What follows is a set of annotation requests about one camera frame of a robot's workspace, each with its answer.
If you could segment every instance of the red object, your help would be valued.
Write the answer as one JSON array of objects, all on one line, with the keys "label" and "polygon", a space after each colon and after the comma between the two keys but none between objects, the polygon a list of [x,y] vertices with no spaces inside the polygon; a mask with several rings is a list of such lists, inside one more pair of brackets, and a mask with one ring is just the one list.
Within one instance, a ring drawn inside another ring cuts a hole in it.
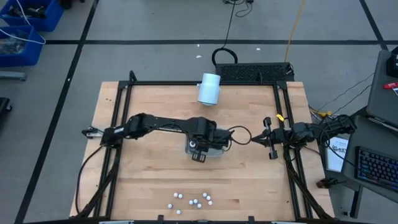
[{"label": "red object", "polygon": [[392,89],[395,87],[398,87],[398,82],[385,84],[383,88],[385,90],[388,90],[388,89]]}]

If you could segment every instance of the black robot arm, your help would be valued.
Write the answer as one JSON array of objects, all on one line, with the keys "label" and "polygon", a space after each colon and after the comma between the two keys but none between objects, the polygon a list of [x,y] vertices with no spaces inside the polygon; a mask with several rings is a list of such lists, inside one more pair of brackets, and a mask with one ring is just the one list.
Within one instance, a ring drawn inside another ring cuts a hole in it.
[{"label": "black robot arm", "polygon": [[292,147],[304,147],[308,142],[316,139],[330,139],[337,134],[351,134],[355,131],[356,125],[347,115],[340,115],[335,119],[322,124],[314,123],[295,123],[291,129],[276,128],[271,131],[271,119],[267,117],[264,120],[265,130],[258,136],[253,137],[251,141],[270,147],[270,159],[277,159],[277,152],[274,144],[288,144]]},{"label": "black robot arm", "polygon": [[195,145],[196,152],[192,159],[204,162],[209,148],[222,150],[228,147],[233,131],[217,129],[217,124],[209,119],[198,117],[186,120],[161,118],[140,113],[130,117],[125,125],[106,128],[101,139],[101,145],[114,147],[120,144],[120,139],[138,139],[152,131],[169,131],[182,133]]}]

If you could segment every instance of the blue bin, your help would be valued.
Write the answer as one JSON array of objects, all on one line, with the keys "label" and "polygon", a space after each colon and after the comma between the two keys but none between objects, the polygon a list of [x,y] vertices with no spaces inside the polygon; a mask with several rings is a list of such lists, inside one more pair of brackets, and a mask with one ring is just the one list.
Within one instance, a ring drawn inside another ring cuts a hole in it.
[{"label": "blue bin", "polygon": [[[44,4],[47,6],[45,11],[45,19],[39,18],[27,18],[32,26],[35,27],[37,31],[47,31],[51,32],[55,29],[60,20],[63,9],[59,4],[58,0],[19,0],[22,7],[27,2],[34,2],[34,4]],[[27,25],[23,17],[11,17],[8,16],[11,6],[19,7],[16,0],[8,0],[6,5],[0,11],[0,18],[4,19],[10,26],[23,26]]]},{"label": "blue bin", "polygon": [[[29,34],[29,40],[43,42],[43,39],[32,26],[0,27],[0,29],[8,34],[15,34],[18,30],[20,30]],[[8,38],[8,36],[0,32],[0,39],[5,38]],[[0,54],[0,67],[35,65],[39,60],[42,47],[42,44],[26,42],[24,50],[19,54]]]}]

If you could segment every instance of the wooden tabletop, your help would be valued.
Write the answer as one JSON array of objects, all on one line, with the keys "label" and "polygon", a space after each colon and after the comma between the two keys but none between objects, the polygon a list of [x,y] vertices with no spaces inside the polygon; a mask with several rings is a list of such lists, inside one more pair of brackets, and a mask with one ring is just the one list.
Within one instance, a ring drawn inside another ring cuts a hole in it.
[{"label": "wooden tabletop", "polygon": [[[102,83],[94,127],[109,127],[117,86],[117,82]],[[291,82],[288,88],[294,121],[310,123],[303,83]],[[138,113],[178,119],[203,116],[216,121],[218,128],[243,125],[253,136],[263,131],[262,120],[266,116],[272,118],[272,128],[279,127],[271,86],[221,86],[215,106],[198,103],[197,96],[196,86],[133,86],[129,117]],[[280,97],[284,108],[281,91]],[[233,136],[241,142],[249,138],[247,132],[240,129]],[[85,159],[99,143],[99,138],[88,140]],[[247,146],[233,144],[230,151],[218,158],[208,157],[204,164],[192,161],[184,147],[183,134],[162,131],[154,131],[137,141],[124,141],[112,219],[156,220],[158,215],[164,215],[165,220],[247,220],[248,216],[254,216],[256,220],[294,220],[280,145],[275,145],[279,154],[276,160],[269,160],[268,148],[252,142]],[[318,150],[314,142],[308,147]],[[81,175],[80,209],[98,188],[104,152],[95,155]],[[329,191],[315,185],[325,177],[320,156],[305,149],[301,155],[309,191],[334,217]],[[301,214],[305,216],[302,197],[297,190]],[[183,194],[183,199],[174,198],[175,192]],[[211,195],[212,206],[201,196],[203,192]],[[106,192],[102,214],[107,197]],[[195,198],[203,204],[201,209],[188,204]],[[174,209],[167,208],[169,203]],[[182,214],[177,215],[176,209],[181,209]],[[75,214],[72,206],[71,215]]]}]

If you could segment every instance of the concrete floor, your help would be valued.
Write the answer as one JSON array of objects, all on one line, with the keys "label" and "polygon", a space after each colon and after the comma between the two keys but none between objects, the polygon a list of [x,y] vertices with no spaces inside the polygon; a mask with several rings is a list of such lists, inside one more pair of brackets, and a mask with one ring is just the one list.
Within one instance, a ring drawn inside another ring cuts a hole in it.
[{"label": "concrete floor", "polygon": [[[398,44],[393,22],[398,2],[366,3],[384,40]],[[0,96],[10,98],[14,106],[0,132],[3,223],[15,220],[65,82],[70,82],[68,94],[25,222],[68,217],[86,145],[80,131],[91,124],[101,82],[125,80],[132,69],[139,80],[200,80],[203,72],[215,71],[211,53],[221,46],[203,42],[219,43],[217,40],[225,38],[232,8],[221,0],[100,0],[86,39],[136,41],[127,45],[84,45],[81,53],[78,51],[74,69],[71,62],[92,5],[93,0],[84,4],[77,1],[73,9],[65,11],[54,32],[42,34],[47,40],[74,41],[49,42],[34,67],[2,68],[29,74],[25,82],[0,80]],[[229,38],[241,42],[227,45],[228,48],[243,63],[283,61],[285,44],[254,44],[249,40],[287,40],[299,7],[299,0],[255,1],[252,13],[233,18]],[[307,0],[294,39],[330,40],[324,42],[327,45],[308,42],[290,48],[295,79],[304,82],[313,108],[321,107],[370,75],[381,50],[375,42],[361,42],[377,38],[357,0]],[[146,44],[140,40],[193,41]],[[335,40],[359,41],[336,45]],[[220,53],[218,62],[231,62],[231,58]],[[336,110],[370,83],[371,79],[358,85],[325,110]],[[366,91],[340,112],[351,114],[362,108],[368,94]],[[368,190],[363,193],[359,218],[344,217],[342,213],[349,210],[353,191],[338,186],[330,193],[337,218],[374,223],[394,223],[398,218],[397,204]]]}]

